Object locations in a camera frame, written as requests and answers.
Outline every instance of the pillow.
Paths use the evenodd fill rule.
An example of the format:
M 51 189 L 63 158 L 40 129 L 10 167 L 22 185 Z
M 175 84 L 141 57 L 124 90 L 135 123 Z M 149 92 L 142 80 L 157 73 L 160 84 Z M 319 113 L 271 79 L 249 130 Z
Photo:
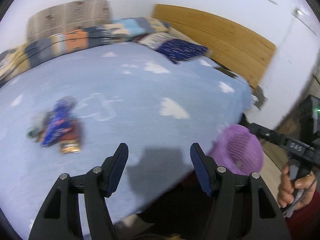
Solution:
M 170 27 L 169 31 L 168 31 L 169 34 L 171 34 L 173 37 L 175 38 L 178 38 L 180 40 L 184 40 L 184 41 L 188 41 L 188 42 L 191 42 L 193 44 L 197 44 L 197 45 L 200 45 L 199 43 L 195 42 L 194 40 L 192 40 L 189 36 L 187 35 L 184 35 L 182 32 L 179 32 L 178 30 Z M 208 57 L 208 58 L 211 58 L 212 57 L 212 50 L 208 49 L 204 54 L 203 56 L 205 57 Z
M 28 21 L 28 42 L 69 33 L 81 28 L 110 24 L 110 4 L 106 0 L 80 0 L 44 9 Z
M 168 33 L 149 34 L 137 43 L 165 55 L 175 64 L 200 56 L 208 50 L 205 46 L 177 39 Z
M 169 30 L 167 23 L 148 17 L 125 18 L 112 21 L 112 24 L 118 24 L 130 30 L 130 34 L 133 37 L 149 33 L 167 32 Z

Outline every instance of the red sleeve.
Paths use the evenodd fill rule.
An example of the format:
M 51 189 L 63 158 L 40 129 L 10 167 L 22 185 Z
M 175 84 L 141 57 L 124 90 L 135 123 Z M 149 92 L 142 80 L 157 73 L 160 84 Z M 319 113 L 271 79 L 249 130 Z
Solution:
M 286 218 L 292 240 L 301 239 L 304 230 L 312 222 L 320 210 L 320 194 L 316 191 L 311 202 L 303 208 L 296 210 L 292 217 Z

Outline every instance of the finger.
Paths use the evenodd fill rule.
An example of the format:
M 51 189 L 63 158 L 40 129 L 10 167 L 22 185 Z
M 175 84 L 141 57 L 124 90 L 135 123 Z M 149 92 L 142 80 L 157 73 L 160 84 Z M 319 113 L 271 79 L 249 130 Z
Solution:
M 287 164 L 285 164 L 281 170 L 281 173 L 283 175 L 288 174 L 289 173 L 289 166 Z
M 278 194 L 278 200 L 281 200 L 287 204 L 292 204 L 292 202 L 294 201 L 294 197 L 292 194 L 289 194 L 285 191 L 280 191 Z
M 314 184 L 311 187 L 311 189 L 306 193 L 306 195 L 303 197 L 303 199 L 297 204 L 295 209 L 299 209 L 299 208 L 302 208 L 302 207 L 308 205 L 311 202 L 315 191 L 316 191 L 316 184 Z
M 285 192 L 292 194 L 294 191 L 294 187 L 288 175 L 281 175 L 281 184 L 279 190 L 284 190 Z
M 287 203 L 282 201 L 281 199 L 278 199 L 278 204 L 280 205 L 280 207 L 284 208 L 287 206 Z
M 294 183 L 294 187 L 297 189 L 307 189 L 310 187 L 311 183 L 314 181 L 316 177 L 311 173 L 308 176 L 305 176 L 301 179 L 297 179 L 296 182 Z

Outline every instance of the purple mesh basket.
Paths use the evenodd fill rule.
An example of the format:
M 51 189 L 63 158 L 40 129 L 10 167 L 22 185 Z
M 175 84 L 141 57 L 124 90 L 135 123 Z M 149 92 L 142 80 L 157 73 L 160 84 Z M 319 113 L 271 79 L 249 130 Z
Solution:
M 263 151 L 259 140 L 239 124 L 225 128 L 207 155 L 214 158 L 217 165 L 225 166 L 240 175 L 259 172 L 263 165 Z

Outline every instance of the bed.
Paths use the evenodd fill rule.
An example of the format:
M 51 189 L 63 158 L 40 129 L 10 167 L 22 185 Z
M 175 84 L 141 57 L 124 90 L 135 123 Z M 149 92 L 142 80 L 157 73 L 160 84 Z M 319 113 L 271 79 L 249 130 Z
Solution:
M 169 16 L 173 15 L 170 7 L 165 8 L 157 5 L 154 17 L 206 43 L 204 35 L 198 38 L 192 27 L 184 27 L 187 22 L 175 24 L 178 20 Z M 180 10 L 183 18 L 186 8 L 174 10 Z M 233 66 L 240 65 L 227 59 L 237 59 L 227 49 L 230 46 L 220 48 L 230 55 L 220 62 L 215 45 L 207 43 L 213 59 L 237 73 Z M 174 187 L 193 170 L 191 144 L 198 142 L 207 152 L 218 134 L 238 123 L 251 106 L 249 84 L 254 87 L 259 74 L 248 73 L 253 76 L 249 80 L 241 75 L 232 78 L 216 67 L 204 56 L 175 65 L 145 46 L 120 42 L 51 59 L 7 82 L 0 88 L 0 206 L 17 233 L 28 238 L 43 200 L 61 173 L 86 173 L 113 155 L 121 142 L 129 147 L 129 159 L 117 191 L 106 199 L 114 223 Z M 81 120 L 84 138 L 81 152 L 64 155 L 57 145 L 41 148 L 26 137 L 26 130 L 36 112 L 50 110 L 68 95 L 78 101 L 73 112 Z M 79 203 L 88 239 L 81 196 Z

